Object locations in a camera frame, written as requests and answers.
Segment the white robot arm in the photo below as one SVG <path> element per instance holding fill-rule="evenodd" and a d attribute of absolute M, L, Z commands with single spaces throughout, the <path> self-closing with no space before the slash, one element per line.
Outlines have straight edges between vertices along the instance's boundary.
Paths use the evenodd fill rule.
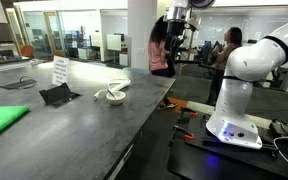
<path fill-rule="evenodd" d="M 223 143 L 260 149 L 257 126 L 245 114 L 253 83 L 288 62 L 288 23 L 230 53 L 215 110 L 206 129 Z"/>

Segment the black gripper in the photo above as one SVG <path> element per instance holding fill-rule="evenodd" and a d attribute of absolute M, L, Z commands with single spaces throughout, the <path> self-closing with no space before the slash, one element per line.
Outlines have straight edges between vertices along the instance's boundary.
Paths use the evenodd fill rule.
<path fill-rule="evenodd" d="M 183 34 L 184 22 L 179 20 L 171 20 L 167 26 L 167 36 L 165 49 L 170 51 L 180 45 L 179 37 Z"/>

